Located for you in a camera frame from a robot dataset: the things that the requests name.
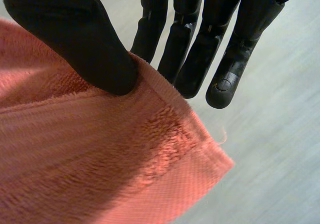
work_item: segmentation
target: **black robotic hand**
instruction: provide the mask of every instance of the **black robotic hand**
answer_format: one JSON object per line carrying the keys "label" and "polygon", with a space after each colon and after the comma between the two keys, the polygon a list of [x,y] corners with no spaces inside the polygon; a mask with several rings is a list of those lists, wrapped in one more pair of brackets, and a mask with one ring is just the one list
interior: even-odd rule
{"label": "black robotic hand", "polygon": [[[237,5],[236,25],[224,56],[207,89],[207,103],[227,107],[262,32],[287,0],[204,0],[199,33],[187,55],[202,0],[173,0],[175,18],[158,71],[185,98],[198,93]],[[168,0],[141,0],[143,17],[131,51],[151,62],[166,22]]]}
{"label": "black robotic hand", "polygon": [[100,0],[4,0],[12,18],[62,56],[87,82],[116,95],[137,71]]}

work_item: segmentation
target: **robotic hand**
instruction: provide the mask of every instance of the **robotic hand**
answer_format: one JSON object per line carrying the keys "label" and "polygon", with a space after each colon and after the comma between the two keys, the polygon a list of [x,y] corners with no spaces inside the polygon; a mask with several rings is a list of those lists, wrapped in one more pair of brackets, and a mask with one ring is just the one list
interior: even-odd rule
{"label": "robotic hand", "polygon": [[[168,0],[141,1],[143,17],[131,51],[151,62],[166,22]],[[204,1],[200,31],[185,60],[201,0],[174,0],[174,23],[158,70],[185,98],[194,97],[240,2],[232,37],[206,94],[209,105],[224,108],[231,102],[262,32],[287,0]],[[62,56],[83,79],[117,95],[133,89],[137,78],[135,64],[100,0],[4,2],[17,23]]]}
{"label": "robotic hand", "polygon": [[[181,93],[193,98],[221,44],[237,5],[236,25],[224,56],[207,89],[206,101],[214,108],[227,107],[263,31],[288,0],[204,0],[199,33],[187,55],[201,0],[173,0],[175,18],[158,71]],[[141,0],[143,17],[131,51],[151,62],[166,22],[168,0]]]}

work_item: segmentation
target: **white floor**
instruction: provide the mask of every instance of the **white floor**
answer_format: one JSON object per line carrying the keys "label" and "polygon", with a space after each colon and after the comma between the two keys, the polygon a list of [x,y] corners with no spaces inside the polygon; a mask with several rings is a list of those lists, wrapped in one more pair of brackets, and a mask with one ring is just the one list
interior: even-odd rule
{"label": "white floor", "polygon": [[[102,2],[130,49],[140,0]],[[172,0],[169,7],[154,67],[174,17]],[[3,4],[0,15],[8,17]],[[205,92],[231,26],[190,104],[216,139],[227,132],[223,148],[236,165],[174,224],[320,224],[320,0],[286,4],[256,47],[233,102],[216,110]]]}

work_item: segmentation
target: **pink towel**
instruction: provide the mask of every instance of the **pink towel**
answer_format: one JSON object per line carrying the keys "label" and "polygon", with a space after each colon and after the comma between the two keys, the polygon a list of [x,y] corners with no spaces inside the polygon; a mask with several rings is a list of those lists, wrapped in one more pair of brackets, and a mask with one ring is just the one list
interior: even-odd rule
{"label": "pink towel", "polygon": [[168,223],[232,167],[178,92],[132,59],[135,90],[113,96],[0,19],[1,224]]}

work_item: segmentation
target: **floor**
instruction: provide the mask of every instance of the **floor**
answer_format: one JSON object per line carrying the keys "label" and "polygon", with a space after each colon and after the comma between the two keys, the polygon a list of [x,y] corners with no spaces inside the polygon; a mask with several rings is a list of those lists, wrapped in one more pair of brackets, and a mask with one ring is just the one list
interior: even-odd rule
{"label": "floor", "polygon": [[[102,0],[126,48],[140,0]],[[174,17],[152,62],[157,67]],[[235,167],[173,224],[320,224],[320,0],[290,0],[264,32],[236,95],[223,110],[205,92],[235,16],[198,96],[189,100]],[[7,16],[3,4],[0,15]]]}

